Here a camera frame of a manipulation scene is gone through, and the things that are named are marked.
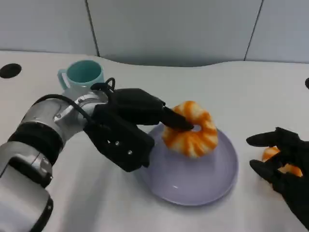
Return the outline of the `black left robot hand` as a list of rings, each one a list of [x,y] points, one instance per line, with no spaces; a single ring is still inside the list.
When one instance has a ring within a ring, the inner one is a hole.
[[[132,124],[150,126],[162,123],[177,131],[189,131],[194,128],[184,116],[174,112],[164,101],[142,89],[116,89],[108,98],[113,110]]]

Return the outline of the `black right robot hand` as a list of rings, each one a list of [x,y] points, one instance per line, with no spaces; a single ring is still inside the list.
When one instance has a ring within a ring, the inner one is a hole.
[[[250,136],[246,142],[255,147],[276,146],[279,153],[265,162],[250,160],[251,168],[281,194],[292,213],[309,228],[309,143],[295,132],[276,127],[274,131]],[[302,176],[282,173],[279,168],[291,164]]]

